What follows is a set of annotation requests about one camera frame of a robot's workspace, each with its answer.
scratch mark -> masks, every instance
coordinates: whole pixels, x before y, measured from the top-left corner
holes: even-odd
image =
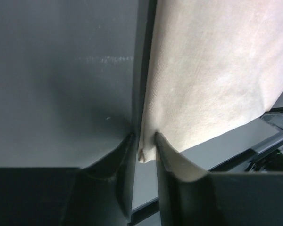
[[[101,64],[108,64],[108,63],[113,63],[113,64],[119,64],[122,62],[126,61],[133,61],[134,57],[133,56],[104,56],[104,57],[99,57],[99,56],[89,56],[89,57],[78,57],[75,58],[75,61],[85,61],[87,64],[93,64],[93,63],[101,63]]]

beige fabric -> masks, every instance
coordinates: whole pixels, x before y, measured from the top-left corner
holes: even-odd
[[[283,0],[158,0],[139,161],[268,111],[283,91]]]

gray surface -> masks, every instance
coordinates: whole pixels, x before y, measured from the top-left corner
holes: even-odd
[[[136,226],[161,226],[160,213],[152,215],[151,217],[145,219]]]
[[[283,106],[283,93],[275,107]],[[183,152],[183,155],[203,167],[210,169],[239,154],[264,139],[277,133],[277,130],[256,119],[221,136],[197,145]],[[158,196],[155,161],[136,165],[133,208]]]
[[[84,167],[125,137],[137,3],[0,1],[0,167]]]

black plastic part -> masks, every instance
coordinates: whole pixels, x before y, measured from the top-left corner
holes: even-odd
[[[138,4],[132,89],[132,126],[139,138],[146,93],[157,0],[140,0]]]
[[[275,144],[274,146],[268,148],[263,153],[253,157],[248,167],[245,169],[245,172],[250,171],[261,171],[262,169],[266,168],[266,164],[270,161],[273,161],[273,156],[278,154],[278,148],[283,146],[283,140],[279,143]]]
[[[283,225],[283,172],[208,172],[156,144],[162,226]]]
[[[0,169],[0,226],[62,225],[79,170]]]
[[[283,154],[276,154],[267,164],[267,171],[283,171]]]
[[[132,213],[131,223],[129,226],[134,226],[157,212],[159,212],[158,198],[135,209]]]
[[[64,225],[125,226],[130,222],[136,154],[130,134],[112,153],[81,171]]]
[[[209,172],[177,153],[162,134],[156,134],[156,144],[162,225],[223,225]]]
[[[260,119],[283,132],[283,107],[271,109],[262,115]]]
[[[0,169],[0,225],[126,226],[136,136],[86,169]]]

dark gray wall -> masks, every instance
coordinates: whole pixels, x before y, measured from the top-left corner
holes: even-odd
[[[84,167],[125,137],[137,3],[0,1],[0,167]]]

